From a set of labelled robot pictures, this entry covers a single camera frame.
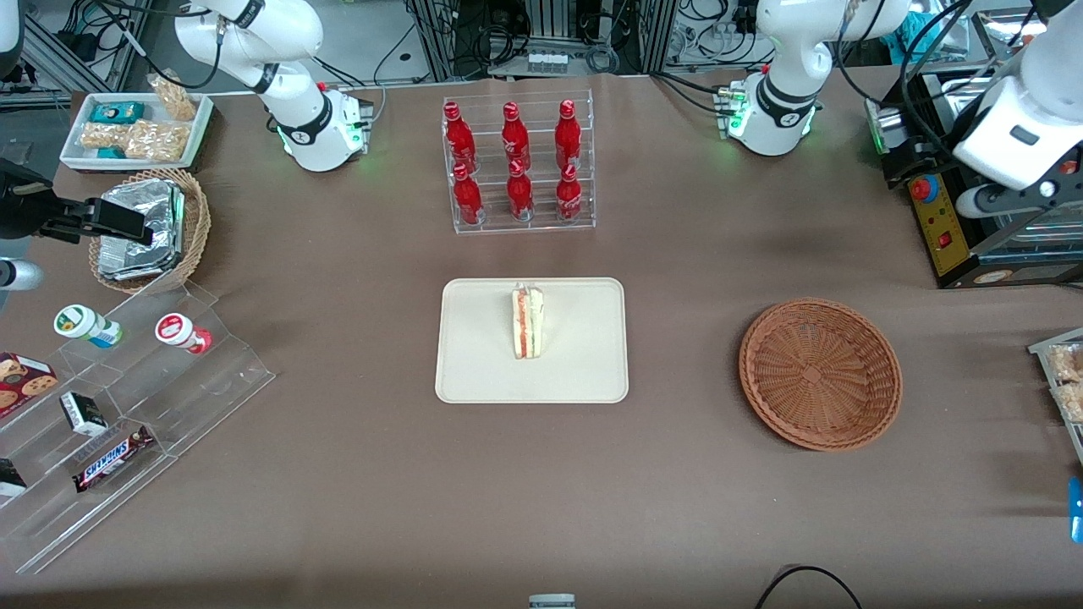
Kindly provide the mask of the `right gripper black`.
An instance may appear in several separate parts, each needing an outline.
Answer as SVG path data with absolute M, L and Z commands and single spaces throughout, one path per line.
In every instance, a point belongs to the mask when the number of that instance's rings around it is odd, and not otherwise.
M 1 161 L 1 238 L 61 239 L 78 245 L 86 234 L 144 246 L 154 239 L 143 213 L 104 198 L 86 198 L 80 213 L 73 213 L 76 207 L 73 200 L 58 197 L 42 176 L 14 161 Z

